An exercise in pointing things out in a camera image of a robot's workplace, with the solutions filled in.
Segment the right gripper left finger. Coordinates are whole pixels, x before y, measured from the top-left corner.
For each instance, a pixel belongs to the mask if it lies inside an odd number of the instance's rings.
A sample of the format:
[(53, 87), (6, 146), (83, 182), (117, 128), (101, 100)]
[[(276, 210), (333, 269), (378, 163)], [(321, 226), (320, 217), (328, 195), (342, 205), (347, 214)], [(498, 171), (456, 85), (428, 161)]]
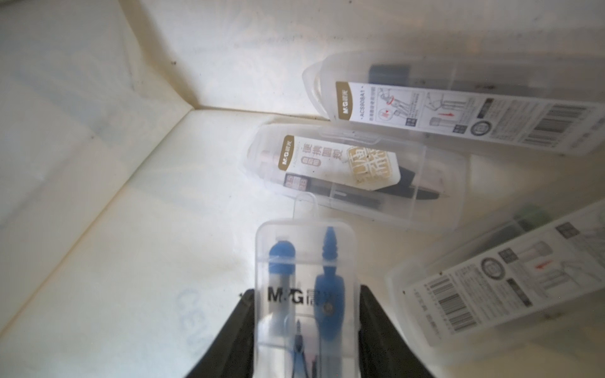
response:
[(187, 378), (254, 376), (255, 290), (239, 298), (228, 320)]

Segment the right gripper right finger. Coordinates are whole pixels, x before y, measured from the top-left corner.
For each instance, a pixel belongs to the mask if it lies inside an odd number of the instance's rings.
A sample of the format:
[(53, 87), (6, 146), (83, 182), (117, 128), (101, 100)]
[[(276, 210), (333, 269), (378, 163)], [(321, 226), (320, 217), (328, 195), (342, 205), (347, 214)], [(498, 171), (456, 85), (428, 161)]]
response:
[(361, 377), (431, 377), (405, 343), (369, 287), (360, 287), (359, 370)]

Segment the clear case blue compass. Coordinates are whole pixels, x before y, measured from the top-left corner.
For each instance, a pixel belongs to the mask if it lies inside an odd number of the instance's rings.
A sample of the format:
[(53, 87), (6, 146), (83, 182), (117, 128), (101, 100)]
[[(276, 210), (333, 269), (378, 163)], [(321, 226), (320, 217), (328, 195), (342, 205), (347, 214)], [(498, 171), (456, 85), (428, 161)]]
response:
[(358, 377), (358, 243), (346, 222), (302, 214), (262, 224), (255, 236), (256, 377)]

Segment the cream canvas tote bag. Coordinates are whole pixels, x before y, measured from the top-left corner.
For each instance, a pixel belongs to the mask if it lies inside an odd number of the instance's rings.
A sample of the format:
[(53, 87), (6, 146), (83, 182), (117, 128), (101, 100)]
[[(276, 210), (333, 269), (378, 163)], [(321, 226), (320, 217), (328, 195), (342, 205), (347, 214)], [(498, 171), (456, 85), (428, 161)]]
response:
[(266, 123), (320, 124), (304, 69), (345, 51), (604, 55), (602, 1), (1, 5), (1, 375), (183, 377), (255, 281), (272, 219), (338, 217), (386, 274), (437, 235), (263, 187)]

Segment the clear case green compass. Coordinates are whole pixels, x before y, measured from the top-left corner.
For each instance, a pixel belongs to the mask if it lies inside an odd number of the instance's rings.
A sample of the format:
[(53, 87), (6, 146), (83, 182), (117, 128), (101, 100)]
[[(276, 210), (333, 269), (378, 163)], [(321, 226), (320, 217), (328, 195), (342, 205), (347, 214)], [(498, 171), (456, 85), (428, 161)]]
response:
[(454, 230), (466, 194), (460, 154), (319, 124), (263, 124), (244, 168), (277, 194), (421, 232)]

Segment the clear case barcode label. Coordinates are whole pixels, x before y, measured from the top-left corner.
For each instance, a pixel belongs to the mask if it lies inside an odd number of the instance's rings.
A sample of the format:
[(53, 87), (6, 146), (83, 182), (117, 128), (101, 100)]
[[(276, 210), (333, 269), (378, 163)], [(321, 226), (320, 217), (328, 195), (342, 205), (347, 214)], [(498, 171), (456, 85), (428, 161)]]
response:
[(302, 81), (321, 116), (584, 156), (604, 142), (604, 61), (488, 54), (333, 54)]

